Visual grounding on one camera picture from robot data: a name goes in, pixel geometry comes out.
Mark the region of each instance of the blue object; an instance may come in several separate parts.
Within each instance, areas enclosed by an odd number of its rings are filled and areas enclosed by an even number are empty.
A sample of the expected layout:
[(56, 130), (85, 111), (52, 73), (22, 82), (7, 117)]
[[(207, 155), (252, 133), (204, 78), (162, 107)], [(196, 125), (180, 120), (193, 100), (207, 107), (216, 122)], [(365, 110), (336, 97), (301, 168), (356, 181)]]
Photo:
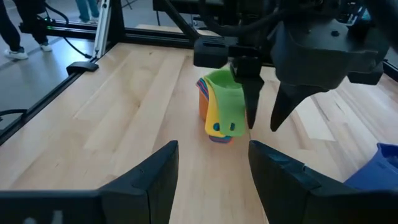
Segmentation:
[(345, 183), (361, 190), (398, 189), (398, 146), (377, 144), (377, 153)]

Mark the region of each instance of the white shoe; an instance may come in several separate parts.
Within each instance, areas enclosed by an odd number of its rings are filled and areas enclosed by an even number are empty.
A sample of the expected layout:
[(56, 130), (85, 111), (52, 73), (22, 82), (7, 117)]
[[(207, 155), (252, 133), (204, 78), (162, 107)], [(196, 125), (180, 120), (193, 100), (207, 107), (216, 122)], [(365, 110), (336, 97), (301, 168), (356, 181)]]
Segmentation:
[(29, 57), (27, 55), (27, 53), (25, 53), (25, 50), (23, 48), (21, 48), (17, 52), (13, 52), (13, 51), (10, 51), (10, 50), (5, 50), (4, 51), (4, 56), (6, 56), (7, 58), (18, 59), (18, 60), (25, 60), (25, 59), (27, 59)]
[(52, 51), (52, 47), (49, 43), (44, 43), (44, 44), (40, 44), (40, 48), (42, 49), (42, 51), (44, 52), (51, 52)]
[(92, 17), (90, 21), (88, 21), (91, 24), (98, 24), (99, 17)]

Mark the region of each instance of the leg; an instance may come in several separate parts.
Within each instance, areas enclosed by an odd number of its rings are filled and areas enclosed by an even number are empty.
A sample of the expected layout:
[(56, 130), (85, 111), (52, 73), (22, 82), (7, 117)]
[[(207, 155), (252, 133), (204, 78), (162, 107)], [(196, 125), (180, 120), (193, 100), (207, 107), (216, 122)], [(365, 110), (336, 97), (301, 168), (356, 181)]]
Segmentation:
[(35, 2), (26, 0), (14, 0), (14, 2), (23, 23), (32, 29), (32, 36), (36, 42), (39, 44), (47, 43), (49, 40), (45, 35), (45, 26), (40, 25), (36, 13), (32, 11)]
[(3, 0), (0, 0), (0, 21), (1, 37), (4, 39), (5, 43), (8, 44), (11, 51), (17, 52), (21, 48), (19, 45), (21, 42), (21, 37), (7, 15), (7, 10)]
[(88, 22), (90, 20), (90, 15), (88, 14), (88, 7), (86, 0), (76, 0), (77, 8), (79, 9), (79, 18), (83, 22)]
[(90, 6), (91, 15), (94, 18), (98, 18), (100, 16), (100, 12), (98, 10), (98, 5), (96, 0), (88, 0), (88, 5)]

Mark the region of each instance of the wooden table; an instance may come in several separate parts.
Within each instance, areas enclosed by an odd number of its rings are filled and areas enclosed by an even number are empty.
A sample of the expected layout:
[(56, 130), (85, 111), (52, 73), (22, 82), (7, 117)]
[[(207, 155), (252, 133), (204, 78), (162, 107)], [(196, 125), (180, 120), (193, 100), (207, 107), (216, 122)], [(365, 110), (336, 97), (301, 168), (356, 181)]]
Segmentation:
[(170, 223), (265, 223), (248, 161), (257, 139), (344, 181), (398, 143), (398, 86), (354, 85), (306, 99), (269, 129), (279, 82), (265, 80), (253, 130), (233, 145), (212, 143), (198, 115), (195, 82), (211, 69), (192, 51), (118, 44), (0, 147), (0, 189), (95, 189), (177, 139), (180, 170)]

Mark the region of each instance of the person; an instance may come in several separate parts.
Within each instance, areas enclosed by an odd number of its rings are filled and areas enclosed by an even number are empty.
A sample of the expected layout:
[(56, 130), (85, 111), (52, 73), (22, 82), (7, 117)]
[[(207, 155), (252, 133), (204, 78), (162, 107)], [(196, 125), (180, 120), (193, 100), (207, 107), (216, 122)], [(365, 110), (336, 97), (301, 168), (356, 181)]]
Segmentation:
[[(100, 11), (98, 10), (96, 0), (76, 0), (77, 8), (80, 12), (80, 22), (97, 24), (98, 18), (100, 17)], [(91, 11), (91, 18), (88, 12), (88, 6)]]
[[(32, 36), (40, 45), (40, 48), (44, 52), (52, 51), (47, 36), (45, 35), (45, 31), (43, 30), (45, 27), (40, 26), (35, 12), (30, 10), (34, 6), (33, 1), (14, 0), (14, 2), (19, 16), (23, 23), (32, 29)], [(4, 55), (11, 59), (27, 59), (28, 55), (25, 52), (25, 49), (21, 47), (21, 36), (7, 14), (4, 0), (0, 0), (0, 23), (0, 35), (9, 46), (9, 49), (4, 51)]]

